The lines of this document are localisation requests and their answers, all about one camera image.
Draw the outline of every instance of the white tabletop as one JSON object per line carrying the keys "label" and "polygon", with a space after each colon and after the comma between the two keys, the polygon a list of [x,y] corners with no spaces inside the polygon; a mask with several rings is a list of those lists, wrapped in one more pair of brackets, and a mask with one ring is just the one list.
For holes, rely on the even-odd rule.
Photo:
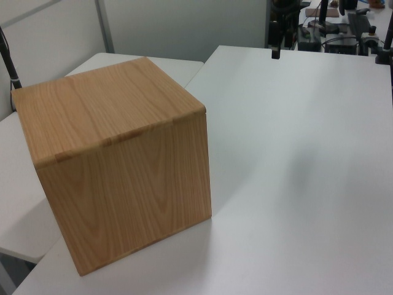
{"label": "white tabletop", "polygon": [[186,89],[207,109],[212,219],[84,277],[61,239],[15,295],[393,294],[388,66],[219,47]]}
{"label": "white tabletop", "polygon": [[[321,0],[311,0],[311,4],[307,8],[316,8]],[[357,9],[368,8],[367,3],[357,2]],[[345,15],[342,16],[339,14],[339,17],[327,17],[326,20],[330,23],[349,23],[348,21],[348,13],[354,13],[355,10],[346,10]],[[385,3],[384,9],[374,9],[371,8],[370,12],[367,12],[368,21],[372,26],[376,26],[376,34],[379,36],[379,39],[385,41],[387,27],[389,26],[389,21],[391,19],[392,9],[390,9],[387,5],[387,1]],[[299,23],[303,23],[306,19],[306,9],[302,9],[299,15]],[[313,20],[313,17],[310,17],[305,22],[304,26],[307,26],[308,22]]]}
{"label": "white tabletop", "polygon": [[[70,74],[139,58],[99,53]],[[200,61],[150,58],[185,87],[203,66]],[[37,263],[61,237],[38,180],[18,114],[0,122],[0,252]]]}

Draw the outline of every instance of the wooden cube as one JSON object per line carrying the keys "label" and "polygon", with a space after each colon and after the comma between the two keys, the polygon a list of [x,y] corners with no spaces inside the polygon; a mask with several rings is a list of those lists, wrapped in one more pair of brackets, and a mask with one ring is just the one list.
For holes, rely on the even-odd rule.
{"label": "wooden cube", "polygon": [[80,275],[211,217],[206,109],[149,59],[13,97]]}

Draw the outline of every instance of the electronic device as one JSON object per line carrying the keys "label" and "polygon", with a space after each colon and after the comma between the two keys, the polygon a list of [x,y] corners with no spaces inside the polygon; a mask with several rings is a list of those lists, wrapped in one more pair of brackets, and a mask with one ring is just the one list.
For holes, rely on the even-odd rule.
{"label": "electronic device", "polygon": [[282,40],[285,37],[285,46],[291,47],[294,32],[297,32],[300,10],[308,7],[309,2],[301,0],[269,0],[272,19],[269,22],[268,45],[271,46],[271,57],[280,58]]}
{"label": "electronic device", "polygon": [[325,43],[326,53],[356,55],[357,41],[353,35],[328,34]]}
{"label": "electronic device", "polygon": [[[340,0],[338,2],[338,10],[341,15],[345,15],[344,6],[348,0]],[[338,34],[340,32],[339,27],[334,23],[329,23],[326,21],[327,6],[329,0],[321,1],[321,10],[319,12],[318,20],[312,20],[308,23],[309,28],[318,28],[322,35],[326,34]]]}
{"label": "electronic device", "polygon": [[321,34],[316,28],[298,28],[297,47],[299,51],[321,51]]}
{"label": "electronic device", "polygon": [[371,25],[366,15],[348,14],[349,27],[356,39],[360,41],[363,33],[368,33]]}

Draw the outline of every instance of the white desk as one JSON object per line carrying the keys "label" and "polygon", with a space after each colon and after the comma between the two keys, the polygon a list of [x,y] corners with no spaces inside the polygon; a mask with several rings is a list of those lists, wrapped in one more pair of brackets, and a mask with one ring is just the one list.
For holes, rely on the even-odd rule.
{"label": "white desk", "polygon": [[219,47],[186,87],[207,109],[212,220],[84,277],[60,239],[15,295],[392,294],[389,67],[270,57]]}
{"label": "white desk", "polygon": [[[99,53],[70,74],[138,58]],[[185,87],[199,71],[199,61],[150,58]],[[61,237],[31,162],[18,114],[0,122],[0,252],[37,263]]]}
{"label": "white desk", "polygon": [[[311,4],[307,8],[316,8],[321,0],[311,0]],[[357,9],[368,8],[368,4],[358,1]],[[345,15],[342,16],[340,14],[339,17],[327,17],[326,21],[330,23],[349,23],[348,21],[348,13],[354,13],[354,10],[346,10]],[[385,3],[384,9],[374,9],[371,8],[370,12],[367,12],[368,21],[372,26],[376,26],[376,34],[379,36],[379,39],[385,41],[387,27],[389,26],[389,21],[391,19],[392,9],[387,5],[387,1]],[[306,19],[306,9],[302,9],[299,15],[299,23],[303,23]],[[308,22],[313,20],[314,17],[310,17],[305,22],[305,26],[307,26]]]}

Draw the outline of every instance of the wooden board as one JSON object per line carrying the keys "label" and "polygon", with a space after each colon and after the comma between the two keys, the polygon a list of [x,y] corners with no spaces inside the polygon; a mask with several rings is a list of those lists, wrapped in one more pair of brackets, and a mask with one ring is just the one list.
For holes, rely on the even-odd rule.
{"label": "wooden board", "polygon": [[192,116],[38,169],[80,275],[211,217],[206,132]]}
{"label": "wooden board", "polygon": [[[319,17],[320,9],[306,8],[306,17]],[[339,17],[337,8],[328,8],[326,17]]]}
{"label": "wooden board", "polygon": [[21,88],[12,95],[36,168],[206,112],[147,58]]}

